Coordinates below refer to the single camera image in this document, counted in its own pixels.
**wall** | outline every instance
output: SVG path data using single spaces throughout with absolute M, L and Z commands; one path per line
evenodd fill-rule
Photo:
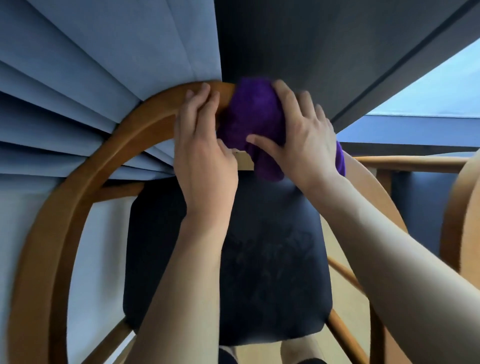
M 58 183 L 47 182 L 43 188 L 39 183 L 31 188 L 29 183 L 0 180 L 0 364 L 7 363 L 6 330 L 17 260 L 38 210 Z M 70 288 L 70 364 L 80 364 L 124 316 L 125 253 L 133 200 L 129 197 L 94 204 L 88 216 Z

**floor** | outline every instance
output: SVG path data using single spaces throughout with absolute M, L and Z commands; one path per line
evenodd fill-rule
M 322 218 L 327 253 L 339 263 L 349 267 L 330 227 Z M 333 307 L 345 322 L 350 332 L 367 354 L 370 353 L 370 308 L 367 298 L 330 268 Z M 327 327 L 315 334 L 329 364 L 350 364 L 339 344 Z M 240 364 L 281 364 L 280 342 L 272 344 L 245 345 L 237 348 Z

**purple microfiber towel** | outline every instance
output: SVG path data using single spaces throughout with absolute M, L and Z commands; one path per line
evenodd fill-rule
M 220 126 L 216 134 L 228 148 L 244 150 L 250 155 L 257 176 L 272 182 L 284 178 L 279 165 L 269 154 L 246 141 L 249 134 L 257 134 L 272 139 L 280 146 L 285 144 L 285 115 L 269 80 L 240 80 L 230 104 L 220 115 Z M 345 176 L 345 161 L 338 142 L 335 165 L 337 171 Z

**person's left forearm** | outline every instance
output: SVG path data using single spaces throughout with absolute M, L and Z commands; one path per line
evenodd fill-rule
M 217 363 L 220 255 L 227 227 L 228 221 L 207 223 L 188 215 L 183 220 L 129 356 L 135 363 Z

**person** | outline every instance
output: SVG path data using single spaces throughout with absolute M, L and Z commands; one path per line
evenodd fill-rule
M 404 353 L 413 363 L 479 363 L 480 291 L 337 173 L 334 129 L 308 92 L 296 96 L 282 81 L 273 87 L 286 143 L 259 135 L 247 141 L 269 153 L 326 219 Z M 238 185 L 235 157 L 215 134 L 218 103 L 218 92 L 203 84 L 179 110 L 174 169 L 187 214 L 127 364 L 218 361 L 220 255 Z M 281 354 L 284 364 L 321 363 L 308 337 L 284 342 Z

